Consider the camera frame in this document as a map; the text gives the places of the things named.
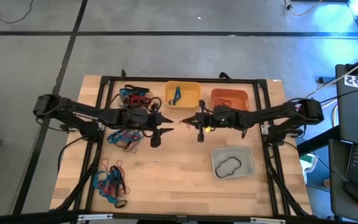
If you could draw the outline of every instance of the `cable bundle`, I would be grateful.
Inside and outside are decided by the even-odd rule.
[[[161,107],[161,99],[158,97],[153,97],[153,94],[148,91],[149,89],[136,86],[133,86],[133,88],[134,89],[121,88],[119,90],[119,94],[124,103],[123,107],[131,109],[144,106],[148,111],[151,111],[149,109],[149,105],[152,104],[153,100],[159,100],[158,108]]]
[[[140,131],[120,129],[110,134],[107,138],[107,141],[122,148],[122,150],[125,152],[131,151],[136,153],[135,146],[143,137],[144,136],[140,133]]]
[[[93,187],[99,190],[99,194],[102,197],[107,198],[108,202],[113,203],[116,208],[122,208],[127,204],[127,200],[118,200],[118,197],[122,197],[125,194],[129,194],[131,191],[126,187],[124,182],[124,170],[122,169],[122,160],[117,161],[117,165],[110,167],[107,170],[107,165],[103,164],[103,161],[108,159],[102,159],[101,163],[106,171],[98,171],[93,179]],[[106,178],[99,180],[99,174],[106,174]]]
[[[216,98],[215,99],[215,106],[228,106],[231,108],[231,100],[225,100],[225,99],[222,99],[222,98]]]

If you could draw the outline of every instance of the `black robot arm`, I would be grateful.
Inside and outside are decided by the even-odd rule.
[[[98,123],[111,129],[152,131],[150,142],[152,147],[158,147],[161,144],[163,133],[173,130],[172,128],[157,128],[162,123],[173,121],[164,118],[158,112],[156,104],[151,106],[151,113],[143,108],[97,109],[58,95],[45,94],[38,97],[33,114],[37,119],[55,118],[63,122],[64,124],[60,127],[65,131],[70,128],[78,129],[85,140],[91,142],[98,142],[103,138]]]
[[[234,128],[245,137],[248,128],[257,123],[288,118],[282,124],[269,126],[265,132],[270,143],[282,144],[288,133],[300,134],[298,128],[307,124],[318,124],[324,120],[320,102],[310,99],[294,99],[282,105],[259,111],[241,111],[227,106],[216,106],[213,111],[205,108],[200,100],[201,112],[182,120],[199,129],[198,141],[204,141],[204,128]]]

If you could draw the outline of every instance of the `yellow wire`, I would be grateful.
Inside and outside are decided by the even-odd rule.
[[[323,0],[320,0],[318,1],[313,7],[311,7],[309,10],[307,10],[306,12],[304,13],[301,13],[301,14],[296,14],[294,11],[292,11],[292,9],[290,9],[291,13],[294,15],[294,16],[303,16],[305,15],[306,13],[312,11],[316,6],[318,6],[318,4],[320,4]],[[289,5],[288,3],[288,0],[284,0],[284,3],[285,3],[285,8],[287,8],[287,6]]]

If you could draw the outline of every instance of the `floor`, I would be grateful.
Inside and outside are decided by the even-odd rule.
[[[0,0],[1,15],[14,20],[30,0]],[[295,17],[276,0],[93,0],[88,1],[79,31],[238,31],[309,32],[308,37],[285,36],[77,36],[71,57],[62,65],[82,0],[35,0],[32,12],[0,31],[53,31],[54,35],[0,35],[0,215],[11,212],[19,183],[29,162],[39,130],[32,109],[36,97],[50,93],[57,75],[64,79],[60,94],[76,99],[84,75],[118,75],[124,68],[133,76],[281,79],[287,98],[306,96],[322,75],[333,76],[337,63],[358,61],[358,33],[351,10],[344,3],[322,3]],[[294,10],[313,3],[296,2]],[[329,32],[334,37],[310,37]],[[323,100],[336,94],[335,86],[317,92]],[[305,139],[331,127],[333,106],[326,119],[308,127]],[[48,131],[23,212],[49,208],[57,177],[57,156],[67,135]],[[328,161],[327,150],[316,152]],[[320,172],[328,174],[322,165]],[[332,215],[329,193],[308,187],[313,213]]]

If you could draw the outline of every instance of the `wooden table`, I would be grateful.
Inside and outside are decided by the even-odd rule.
[[[101,76],[95,75],[84,77],[78,102],[95,105],[100,79]],[[267,80],[267,83],[272,106],[282,104],[285,101],[283,83],[280,80]],[[114,83],[112,95],[117,94],[125,84],[147,87],[154,96],[163,98],[164,82],[119,81]],[[253,86],[236,83],[201,83],[207,108],[211,108],[211,90],[218,88],[218,85],[219,88],[246,91],[249,97],[249,110],[256,110]],[[106,96],[102,100],[102,105],[105,105],[105,100]],[[111,107],[116,108],[117,101]],[[193,116],[197,110],[173,110],[162,105],[160,111],[174,121],[173,124],[163,124],[162,127],[172,127],[175,130],[162,136],[162,144],[158,148],[151,148],[150,140],[145,138],[138,143],[136,154],[123,152],[121,148],[107,142],[107,135],[113,130],[106,130],[101,159],[109,159],[110,166],[118,159],[123,161],[125,181],[131,192],[124,196],[128,201],[124,208],[114,208],[113,204],[94,191],[91,207],[93,212],[272,216],[259,125],[250,128],[244,139],[241,139],[240,131],[217,129],[205,133],[205,142],[200,143],[197,142],[195,128],[189,130],[185,124],[178,124],[179,120]],[[79,136],[78,132],[71,133],[67,142]],[[287,138],[286,141],[295,144],[292,138]],[[226,146],[249,146],[254,155],[256,174],[233,179],[215,178],[211,166],[211,151]],[[66,149],[50,208],[59,206],[77,184],[85,147],[86,142],[82,141]],[[302,208],[311,213],[298,152],[285,144],[280,146],[280,153],[287,188]],[[80,208],[85,207],[88,186],[89,184],[83,191]],[[278,209],[283,213],[280,190],[277,186],[275,189]]]

